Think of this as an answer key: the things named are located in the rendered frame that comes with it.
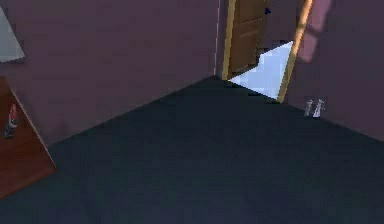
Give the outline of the brown wooden room door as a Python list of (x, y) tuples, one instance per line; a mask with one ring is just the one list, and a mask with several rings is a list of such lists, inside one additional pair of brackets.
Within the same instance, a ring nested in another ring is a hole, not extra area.
[(229, 58), (229, 75), (237, 76), (258, 64), (269, 0), (236, 0)]

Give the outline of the white grey boot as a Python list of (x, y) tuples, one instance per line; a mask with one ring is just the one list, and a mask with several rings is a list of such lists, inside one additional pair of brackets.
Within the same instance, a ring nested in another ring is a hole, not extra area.
[(313, 118), (320, 118), (321, 116), (321, 110), (323, 108), (324, 101), (322, 99), (318, 99), (315, 111), (312, 115)]

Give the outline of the brown wooden table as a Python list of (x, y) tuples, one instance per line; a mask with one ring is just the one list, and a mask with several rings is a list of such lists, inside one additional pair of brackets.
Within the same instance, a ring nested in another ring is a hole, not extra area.
[[(11, 106), (16, 106), (18, 127), (4, 138)], [(41, 136), (5, 77), (0, 76), (0, 200), (53, 174), (56, 165)]]

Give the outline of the red and grey figurine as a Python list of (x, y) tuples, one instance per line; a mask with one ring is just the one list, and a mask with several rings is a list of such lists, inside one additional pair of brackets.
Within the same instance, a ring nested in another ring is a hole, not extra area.
[(12, 104), (8, 115), (8, 121), (4, 129), (4, 138), (11, 139), (14, 136), (17, 126), (17, 107), (15, 104)]

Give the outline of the pale grey lamp shade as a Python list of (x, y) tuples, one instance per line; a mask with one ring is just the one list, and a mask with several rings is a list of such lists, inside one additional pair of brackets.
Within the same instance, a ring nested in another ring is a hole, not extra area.
[(0, 63), (7, 63), (24, 57), (24, 51), (16, 38), (5, 11), (0, 6)]

